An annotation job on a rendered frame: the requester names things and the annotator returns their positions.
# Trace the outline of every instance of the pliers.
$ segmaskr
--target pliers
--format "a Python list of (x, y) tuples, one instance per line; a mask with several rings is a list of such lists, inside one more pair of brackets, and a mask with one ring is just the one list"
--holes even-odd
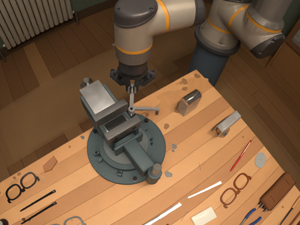
[[(246, 221), (246, 219), (248, 219), (249, 218), (249, 216), (251, 216), (251, 214), (252, 213), (254, 213), (254, 211), (255, 211), (256, 209), (252, 209), (246, 216), (245, 216), (245, 218), (243, 219), (243, 221), (241, 222), (241, 224), (240, 225), (242, 225), (245, 221)], [(262, 218), (261, 217), (259, 217), (256, 221), (254, 221), (254, 222), (252, 222), (252, 223), (250, 223), (249, 225), (254, 225), (254, 224), (257, 224), (260, 220), (261, 220)]]

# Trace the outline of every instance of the brown eyeglasses frame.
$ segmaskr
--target brown eyeglasses frame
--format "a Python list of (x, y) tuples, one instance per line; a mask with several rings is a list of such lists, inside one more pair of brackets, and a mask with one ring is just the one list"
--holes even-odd
[[(247, 178), (247, 183), (245, 184), (244, 187), (238, 188), (238, 187), (236, 186), (236, 183), (235, 183), (235, 182), (236, 182), (236, 180), (237, 180), (241, 175), (244, 175), (244, 176)], [(235, 187), (238, 191), (236, 191), (235, 189), (233, 189), (232, 187), (230, 187), (230, 188), (227, 188), (227, 189), (223, 192), (223, 194), (221, 195), (221, 197), (220, 197), (220, 201), (221, 201), (221, 203), (223, 204), (223, 206), (224, 206), (225, 209), (228, 208), (227, 205), (230, 205), (231, 203), (233, 203), (233, 201), (236, 199), (236, 197), (237, 197), (238, 194), (240, 193), (240, 190), (244, 189), (244, 188), (247, 186), (247, 184), (249, 183), (249, 180), (251, 180), (251, 179), (252, 179), (252, 178), (251, 178), (250, 176), (248, 176), (247, 174), (245, 174), (244, 172), (241, 173), (241, 174), (239, 174), (239, 175), (235, 178), (235, 180), (234, 180), (234, 182), (233, 182), (233, 185), (234, 185), (234, 187)], [(229, 202), (229, 203), (227, 204), (227, 203), (225, 203), (225, 202), (223, 201), (223, 196), (224, 196), (224, 194), (226, 193), (226, 191), (228, 191), (228, 190), (234, 191), (235, 196), (234, 196), (234, 199), (233, 199), (231, 202)]]

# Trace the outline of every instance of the wooden tabletop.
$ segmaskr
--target wooden tabletop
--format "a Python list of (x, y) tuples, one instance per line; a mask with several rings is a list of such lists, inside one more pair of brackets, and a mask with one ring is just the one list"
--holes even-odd
[[(202, 93), (201, 101), (195, 110), (183, 117), (175, 108), (182, 97), (195, 89)], [(23, 222), (22, 218), (28, 219), (56, 202), (56, 205), (25, 224), (63, 225), (66, 219), (78, 216), (86, 225), (143, 225), (181, 203), (181, 207), (155, 225), (193, 225), (191, 217), (210, 206), (217, 218), (208, 225), (239, 225), (251, 209), (258, 208), (260, 197), (284, 173), (242, 118), (230, 128), (226, 137), (217, 136), (213, 128), (235, 110), (196, 70), (145, 97), (135, 106), (160, 107), (159, 115), (140, 112), (155, 122), (165, 137), (163, 174), (156, 184), (150, 185), (144, 181), (119, 185), (102, 178), (87, 156), (90, 129), (1, 182), (0, 219), (6, 219), (9, 225), (19, 225)], [(245, 155), (229, 172), (250, 140), (252, 143)], [(262, 168), (255, 165), (259, 152), (267, 157)], [(44, 172), (43, 165), (53, 156), (57, 164), (51, 171)], [(6, 189), (13, 184), (20, 185), (21, 177), (28, 172), (35, 173), (40, 181), (9, 204)], [(225, 209), (220, 196), (227, 188), (234, 188), (233, 181), (240, 173), (252, 179)], [(32, 180), (26, 179), (23, 184), (30, 185)], [(188, 196), (219, 181), (221, 185), (188, 199)], [(242, 187), (246, 181), (241, 176), (237, 185)], [(56, 191), (54, 194), (20, 212), (53, 190)], [(300, 192), (294, 186), (272, 211), (263, 212), (258, 208), (244, 224), (262, 217), (257, 225), (279, 225), (298, 196)], [(233, 191), (228, 191), (223, 199), (228, 203), (233, 197)], [(292, 210), (283, 225), (296, 225), (300, 221), (299, 212), (300, 204)], [(78, 224), (81, 223), (77, 218), (67, 223)]]

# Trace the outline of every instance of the red pen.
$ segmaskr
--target red pen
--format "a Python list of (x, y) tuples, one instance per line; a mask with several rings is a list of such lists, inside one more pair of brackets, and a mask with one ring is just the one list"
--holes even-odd
[(233, 165), (233, 167), (231, 168), (230, 172), (235, 168), (235, 166), (237, 165), (237, 163), (239, 162), (240, 158), (242, 158), (242, 156), (244, 155), (244, 153), (246, 152), (247, 148), (249, 147), (249, 145), (251, 144), (252, 140), (249, 141), (249, 143), (247, 144), (247, 146), (245, 147), (245, 149), (243, 150), (242, 154), (240, 155), (240, 157), (238, 158), (238, 160), (236, 160), (235, 164)]

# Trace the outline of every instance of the radiator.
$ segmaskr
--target radiator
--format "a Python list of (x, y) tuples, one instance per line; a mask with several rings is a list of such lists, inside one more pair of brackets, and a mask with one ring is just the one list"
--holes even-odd
[(0, 0), (0, 38), (11, 49), (73, 18), (70, 0)]

